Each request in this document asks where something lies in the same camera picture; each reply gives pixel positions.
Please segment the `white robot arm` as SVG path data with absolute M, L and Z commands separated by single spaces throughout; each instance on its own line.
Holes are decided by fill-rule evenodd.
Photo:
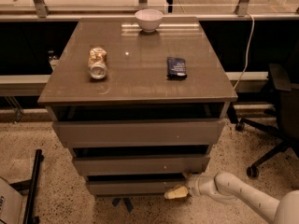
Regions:
M 241 200 L 268 224 L 299 224 L 299 191 L 294 190 L 281 200 L 246 184 L 228 172 L 211 175 L 189 175 L 186 182 L 168 190 L 168 200 L 188 195 L 205 195 L 218 203 L 235 203 Z

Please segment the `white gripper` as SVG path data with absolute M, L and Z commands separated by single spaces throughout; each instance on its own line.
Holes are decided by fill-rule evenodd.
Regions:
M 192 196 L 212 196 L 216 192 L 216 186 L 214 178 L 210 175 L 193 175 L 192 173 L 182 173 L 183 176 L 188 180 L 186 186 L 178 185 L 168 190 L 164 197 L 168 200 L 184 198 L 190 193 Z

